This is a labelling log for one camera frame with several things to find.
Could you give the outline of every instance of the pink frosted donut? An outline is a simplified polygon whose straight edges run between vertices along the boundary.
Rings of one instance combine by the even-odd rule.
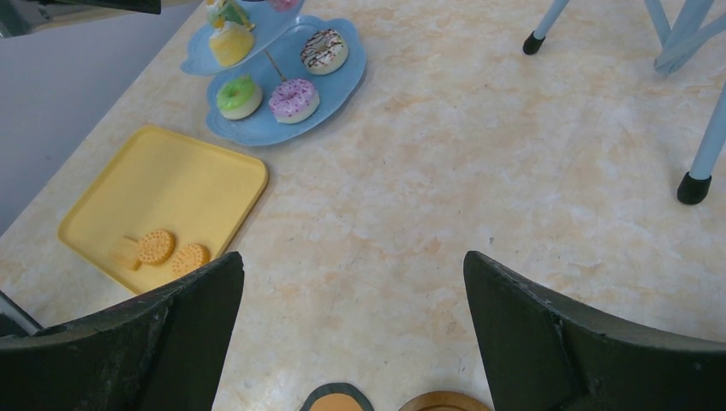
[[[308,80],[287,80],[272,92],[268,105],[277,122],[293,124],[315,112],[320,105],[320,96]]]
[[[267,0],[267,3],[277,11],[288,11],[292,9],[300,0]]]

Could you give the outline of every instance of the plate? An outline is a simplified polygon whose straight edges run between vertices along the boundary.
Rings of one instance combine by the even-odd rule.
[[[490,411],[490,409],[461,392],[434,391],[415,397],[398,411]]]
[[[138,130],[78,199],[58,239],[135,294],[176,280],[171,262],[123,268],[108,257],[119,238],[154,229],[221,255],[267,185],[265,164],[163,128]]]
[[[309,38],[318,30],[326,28],[336,29],[345,39],[349,47],[348,59],[331,74],[313,75],[308,73],[302,64],[300,52]],[[206,124],[214,134],[244,146],[268,146],[290,140],[335,113],[348,100],[366,71],[366,51],[360,45],[355,26],[345,19],[322,21],[318,17],[301,15],[295,24],[268,48],[268,51],[288,79],[300,77],[315,85],[320,95],[320,106],[312,116],[302,122],[296,124],[277,122],[267,106],[267,101],[280,84],[280,78],[267,56],[260,54],[248,63],[222,73],[211,81],[207,89],[207,101],[211,108],[206,117]],[[262,104],[250,117],[230,121],[217,109],[217,92],[225,83],[243,74],[250,74],[262,88]]]
[[[288,11],[275,11],[267,2],[238,2],[247,10],[249,19],[256,26],[252,31],[254,47],[239,63],[222,67],[211,54],[209,36],[214,29],[205,24],[192,36],[187,45],[187,60],[181,64],[181,71],[194,75],[215,75],[240,66],[253,58],[258,52],[264,50],[295,23],[305,0],[300,0]]]

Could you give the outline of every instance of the blue plate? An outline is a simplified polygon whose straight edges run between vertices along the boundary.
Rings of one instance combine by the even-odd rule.
[[[194,75],[215,75],[242,65],[282,36],[295,23],[304,2],[305,0],[300,0],[295,7],[283,12],[275,11],[267,2],[238,2],[247,10],[250,21],[256,26],[252,31],[254,47],[249,54],[233,66],[220,66],[209,48],[209,36],[214,29],[209,24],[205,24],[189,40],[187,61],[181,64],[181,71]]]
[[[318,30],[336,29],[348,43],[348,59],[335,72],[328,75],[313,75],[307,72],[300,61],[300,52],[305,42]],[[360,45],[358,32],[348,20],[322,21],[311,15],[301,15],[295,24],[268,49],[272,58],[288,79],[309,80],[318,89],[320,106],[306,120],[296,124],[281,124],[275,120],[267,101],[272,91],[279,86],[280,78],[264,54],[257,55],[248,63],[224,72],[211,81],[207,89],[207,101],[211,106],[206,116],[206,125],[217,135],[244,146],[268,146],[290,140],[317,126],[336,112],[355,90],[366,70],[366,51]],[[243,74],[250,74],[262,88],[262,104],[250,117],[230,121],[217,109],[217,92],[225,83]]]

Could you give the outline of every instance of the black rubber foot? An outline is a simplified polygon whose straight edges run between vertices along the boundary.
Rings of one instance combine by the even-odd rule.
[[[683,204],[692,206],[698,204],[708,194],[708,188],[711,186],[711,176],[705,180],[696,180],[686,173],[678,186],[678,201]]]
[[[547,39],[547,36],[544,36],[544,39],[536,39],[534,38],[534,32],[527,37],[526,40],[524,40],[524,45],[522,46],[522,51],[524,51],[524,54],[531,56],[532,54],[539,51],[539,47],[542,47],[542,43],[545,42],[545,39]]]

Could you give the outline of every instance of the light blue chair leg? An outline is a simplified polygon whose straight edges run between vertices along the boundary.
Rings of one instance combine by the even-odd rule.
[[[721,90],[716,109],[711,115],[704,138],[693,160],[691,170],[686,173],[678,187],[678,200],[683,204],[698,204],[708,194],[711,186],[711,172],[726,141],[726,86]]]
[[[532,34],[529,35],[525,40],[522,50],[528,56],[539,51],[539,47],[542,47],[542,43],[545,41],[547,32],[550,31],[552,25],[555,24],[557,17],[560,16],[565,7],[567,7],[569,0],[555,0],[547,13],[542,17],[542,21],[539,22],[537,28],[534,29]]]

